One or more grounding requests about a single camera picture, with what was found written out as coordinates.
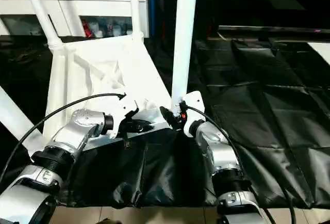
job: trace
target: tile floor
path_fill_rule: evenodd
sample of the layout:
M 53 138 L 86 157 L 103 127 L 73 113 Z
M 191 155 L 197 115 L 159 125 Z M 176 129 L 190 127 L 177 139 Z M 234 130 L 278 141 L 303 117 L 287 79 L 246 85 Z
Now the tile floor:
M 297 223 L 309 224 L 302 210 L 296 209 Z M 287 209 L 271 210 L 277 224 L 290 223 Z M 215 208 L 187 207 L 127 207 L 116 210 L 111 207 L 86 207 L 72 209 L 57 207 L 51 224 L 95 224 L 105 218 L 121 221 L 122 224 L 216 224 Z

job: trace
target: white vertical post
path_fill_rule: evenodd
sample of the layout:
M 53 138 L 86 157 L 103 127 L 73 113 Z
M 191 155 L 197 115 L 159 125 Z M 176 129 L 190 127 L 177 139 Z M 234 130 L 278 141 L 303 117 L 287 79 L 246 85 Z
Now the white vertical post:
M 24 115 L 10 96 L 0 86 L 0 122 L 20 140 L 25 133 L 33 127 L 33 123 Z M 38 130 L 34 130 L 23 142 L 23 145 L 32 155 L 35 151 L 43 149 L 46 142 Z
M 51 20 L 43 8 L 40 0 L 31 0 L 39 23 L 47 37 L 47 42 L 50 50 L 57 50 L 63 47 L 61 39 L 56 34 L 56 31 L 51 23 Z
M 139 14 L 139 0 L 130 0 L 130 8 L 132 14 L 133 39 L 141 41 L 143 35 L 141 36 L 142 32 Z
M 187 93 L 195 5 L 196 0 L 177 0 L 172 79 L 172 110 L 175 115 L 179 114 L 178 103 Z

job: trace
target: black plastic sheet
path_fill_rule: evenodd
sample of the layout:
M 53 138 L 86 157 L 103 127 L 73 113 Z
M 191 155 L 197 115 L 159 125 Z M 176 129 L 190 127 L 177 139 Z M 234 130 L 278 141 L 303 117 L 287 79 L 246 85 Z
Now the black plastic sheet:
M 155 40 L 145 45 L 170 91 L 171 51 Z M 38 49 L 50 65 L 47 48 Z M 189 91 L 201 91 L 206 113 L 236 144 L 262 206 L 286 206 L 278 181 L 295 206 L 330 208 L 329 73 L 305 43 L 194 43 Z M 215 203 L 212 191 L 194 140 L 166 129 L 126 147 L 84 152 L 58 200 L 74 207 L 202 206 Z

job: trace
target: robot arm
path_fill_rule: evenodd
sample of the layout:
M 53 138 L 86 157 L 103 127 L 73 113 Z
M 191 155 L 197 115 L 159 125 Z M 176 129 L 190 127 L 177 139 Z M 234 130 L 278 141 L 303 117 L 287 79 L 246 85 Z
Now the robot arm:
M 222 133 L 225 131 L 205 121 L 203 115 L 187 106 L 204 112 L 200 92 L 194 91 L 183 97 L 178 118 L 164 108 L 161 112 L 169 125 L 175 129 L 183 129 L 186 136 L 195 138 L 212 178 L 218 201 L 218 223 L 266 223 L 254 195 L 249 191 L 251 183 L 244 178 L 235 152 Z
M 135 101 L 126 96 L 111 115 L 88 109 L 73 112 L 69 123 L 43 151 L 33 154 L 33 163 L 0 195 L 0 224 L 48 223 L 56 207 L 55 195 L 88 139 L 106 132 L 115 138 L 122 120 L 136 110 Z

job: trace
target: wire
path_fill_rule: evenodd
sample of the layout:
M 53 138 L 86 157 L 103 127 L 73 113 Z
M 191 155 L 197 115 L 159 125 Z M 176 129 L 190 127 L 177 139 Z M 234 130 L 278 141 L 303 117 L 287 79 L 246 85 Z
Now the wire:
M 256 198 L 256 201 L 259 203 L 259 197 L 258 197 L 256 191 L 254 191 L 254 189 L 253 189 L 252 186 L 249 187 L 249 190 L 252 192 L 252 194 L 253 194 L 254 197 Z M 271 223 L 271 224 L 276 224 L 276 222 L 275 222 L 273 216 L 271 215 L 271 213 L 269 212 L 269 210 L 268 210 L 267 208 L 265 208 L 265 207 L 263 207 L 262 210 L 263 210 L 263 211 L 265 212 L 265 214 L 267 215 L 267 217 L 268 217 L 270 223 Z
M 122 99 L 123 97 L 125 97 L 125 95 L 122 94 L 117 94 L 117 93 L 101 93 L 101 94 L 96 94 L 96 95 L 92 95 L 92 96 L 88 96 L 79 100 L 76 100 L 70 104 L 64 105 L 61 108 L 58 108 L 57 110 L 53 111 L 52 113 L 48 114 L 47 116 L 45 116 L 40 122 L 38 122 L 36 125 L 34 125 L 28 132 L 25 133 L 25 135 L 23 135 L 23 137 L 19 140 L 19 142 L 17 143 L 17 145 L 15 146 L 15 148 L 12 150 L 9 158 L 7 159 L 7 162 L 5 164 L 5 167 L 2 170 L 1 176 L 0 176 L 0 185 L 1 182 L 4 179 L 6 170 L 8 168 L 9 163 L 11 162 L 12 158 L 14 157 L 17 149 L 20 147 L 20 145 L 25 141 L 25 139 L 35 130 L 37 129 L 41 124 L 43 124 L 47 119 L 49 119 L 50 117 L 52 117 L 53 115 L 59 113 L 60 111 L 71 107 L 72 105 L 78 104 L 80 102 L 83 102 L 85 100 L 89 100 L 89 99 L 94 99 L 94 98 L 98 98 L 98 97 L 106 97 L 106 96 L 116 96 L 119 99 Z
M 191 109 L 191 110 L 193 110 L 193 111 L 201 114 L 202 116 L 204 116 L 210 123 L 212 123 L 222 133 L 222 135 L 228 140 L 228 142 L 230 143 L 231 147 L 233 148 L 233 150 L 234 150 L 234 152 L 236 154 L 238 163 L 242 167 L 242 169 L 244 170 L 243 163 L 242 163 L 240 157 L 238 156 L 238 151 L 237 151 L 236 147 L 234 146 L 233 142 L 231 141 L 231 139 L 229 138 L 228 134 L 222 128 L 220 128 L 220 126 L 216 122 L 214 122 L 208 115 L 206 115 L 204 112 L 200 111 L 199 109 L 196 109 L 194 107 L 190 107 L 190 106 L 188 106 L 186 104 L 184 104 L 182 107 L 185 107 L 187 109 Z M 285 188 L 283 188 L 282 184 L 280 184 L 278 182 L 278 180 L 276 179 L 276 177 L 274 177 L 274 178 L 275 178 L 276 182 L 278 183 L 278 185 L 280 186 L 280 188 L 281 188 L 281 190 L 282 190 L 282 192 L 284 194 L 284 197 L 286 198 L 286 201 L 287 201 L 287 203 L 289 205 L 289 210 L 290 210 L 290 214 L 291 214 L 291 224 L 296 224 L 295 212 L 294 212 L 293 204 L 292 204 L 292 202 L 291 202 L 291 200 L 289 198 L 288 192 L 287 192 L 287 190 Z M 267 209 L 263 209 L 263 210 L 265 211 L 265 213 L 266 213 L 267 217 L 269 218 L 270 222 L 272 224 L 275 224 L 275 221 L 274 221 L 272 215 L 269 213 L 269 211 Z

